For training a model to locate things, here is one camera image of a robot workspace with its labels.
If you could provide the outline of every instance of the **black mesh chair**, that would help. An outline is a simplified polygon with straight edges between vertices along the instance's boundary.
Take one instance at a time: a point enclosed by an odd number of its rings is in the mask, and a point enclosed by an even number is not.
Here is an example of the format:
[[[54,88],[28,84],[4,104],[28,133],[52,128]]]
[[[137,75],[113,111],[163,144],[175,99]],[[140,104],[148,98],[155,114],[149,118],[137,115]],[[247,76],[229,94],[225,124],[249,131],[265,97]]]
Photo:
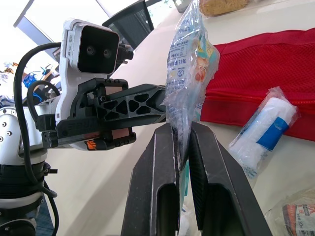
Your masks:
[[[102,25],[118,33],[120,41],[133,49],[154,30],[145,0],[121,10]]]

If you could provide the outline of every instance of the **bread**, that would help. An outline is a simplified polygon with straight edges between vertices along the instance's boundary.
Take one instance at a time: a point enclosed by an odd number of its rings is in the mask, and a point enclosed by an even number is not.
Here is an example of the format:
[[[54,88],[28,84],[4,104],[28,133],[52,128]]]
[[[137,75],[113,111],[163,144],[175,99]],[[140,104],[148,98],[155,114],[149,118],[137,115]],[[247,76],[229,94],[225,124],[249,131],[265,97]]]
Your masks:
[[[205,16],[215,16],[242,9],[249,0],[200,0],[199,8]]]

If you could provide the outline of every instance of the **table surface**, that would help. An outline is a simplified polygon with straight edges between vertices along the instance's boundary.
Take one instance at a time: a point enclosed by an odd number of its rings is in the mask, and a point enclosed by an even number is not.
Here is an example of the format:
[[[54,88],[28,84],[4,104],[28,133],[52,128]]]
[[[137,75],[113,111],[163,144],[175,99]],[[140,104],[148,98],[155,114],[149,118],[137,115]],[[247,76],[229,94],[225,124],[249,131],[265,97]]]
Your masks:
[[[247,8],[205,20],[213,44],[228,43],[264,32],[307,30],[315,27],[315,0],[262,0]],[[139,84],[165,84],[166,60],[174,29],[181,18],[176,10],[137,47],[132,61],[112,76]],[[224,147],[240,127],[209,126]],[[58,168],[47,182],[58,193],[59,236],[120,235],[133,166],[160,124],[135,127],[134,144],[110,151],[52,149],[47,162]],[[309,187],[315,180],[314,142],[283,136],[272,159],[259,176],[254,193],[263,213],[280,199]],[[192,206],[191,192],[185,200]]]

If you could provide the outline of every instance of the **white roll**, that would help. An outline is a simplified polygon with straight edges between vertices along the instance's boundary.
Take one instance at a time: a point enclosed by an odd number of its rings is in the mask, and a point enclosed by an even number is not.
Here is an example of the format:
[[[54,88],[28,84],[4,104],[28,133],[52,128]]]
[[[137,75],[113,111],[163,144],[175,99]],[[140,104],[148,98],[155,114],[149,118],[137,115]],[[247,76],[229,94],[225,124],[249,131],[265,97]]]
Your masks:
[[[295,113],[296,108],[289,102],[275,97],[270,98],[256,119],[238,137],[238,140],[229,147],[231,155],[243,168],[257,171],[259,161],[268,151],[267,148],[257,143],[258,140],[278,117],[289,125]]]

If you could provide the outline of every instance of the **red mesh bag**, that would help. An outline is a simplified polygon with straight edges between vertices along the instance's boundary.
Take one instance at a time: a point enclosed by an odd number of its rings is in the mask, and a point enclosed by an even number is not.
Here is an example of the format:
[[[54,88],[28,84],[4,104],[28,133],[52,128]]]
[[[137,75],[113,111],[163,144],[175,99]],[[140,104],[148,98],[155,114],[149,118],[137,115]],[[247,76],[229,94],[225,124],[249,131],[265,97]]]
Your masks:
[[[315,141],[315,29],[264,33],[220,44],[201,120],[243,126],[268,89],[280,86],[301,118],[285,133]]]

